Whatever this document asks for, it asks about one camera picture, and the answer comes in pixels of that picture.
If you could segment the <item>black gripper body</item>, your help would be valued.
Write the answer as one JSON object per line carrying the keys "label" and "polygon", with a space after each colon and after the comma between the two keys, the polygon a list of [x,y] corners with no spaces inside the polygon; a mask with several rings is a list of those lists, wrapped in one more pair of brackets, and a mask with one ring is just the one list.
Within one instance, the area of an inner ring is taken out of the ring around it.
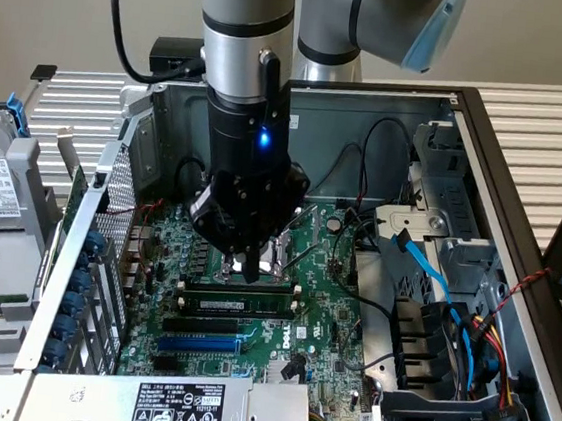
{"label": "black gripper body", "polygon": [[211,152],[207,187],[244,190],[256,206],[264,183],[282,165],[290,165],[290,91],[241,104],[211,88],[207,95]]}

